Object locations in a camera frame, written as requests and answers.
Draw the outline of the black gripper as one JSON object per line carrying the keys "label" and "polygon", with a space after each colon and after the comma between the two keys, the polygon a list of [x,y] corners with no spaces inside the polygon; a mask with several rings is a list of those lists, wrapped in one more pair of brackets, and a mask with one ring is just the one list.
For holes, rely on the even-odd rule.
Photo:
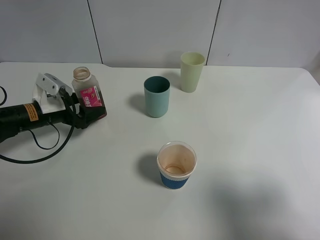
{"label": "black gripper", "polygon": [[75,106],[75,110],[73,110],[71,102],[68,101],[67,109],[46,113],[44,115],[49,123],[63,123],[70,126],[74,124],[74,127],[77,129],[85,129],[87,125],[107,116],[107,111],[104,106],[81,106],[75,93],[73,93],[70,98]]}

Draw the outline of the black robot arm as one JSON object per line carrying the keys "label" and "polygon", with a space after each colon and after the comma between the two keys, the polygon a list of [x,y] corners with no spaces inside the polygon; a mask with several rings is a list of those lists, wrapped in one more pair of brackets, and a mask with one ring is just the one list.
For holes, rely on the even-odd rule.
{"label": "black robot arm", "polygon": [[[76,113],[75,128],[85,129],[91,123],[104,118],[107,115],[106,108],[79,107]],[[20,132],[37,129],[49,124],[63,123],[72,125],[73,115],[69,110],[64,109],[51,113],[42,113],[40,105],[34,101],[32,103],[15,106],[2,107],[0,109],[0,141],[16,136]]]}

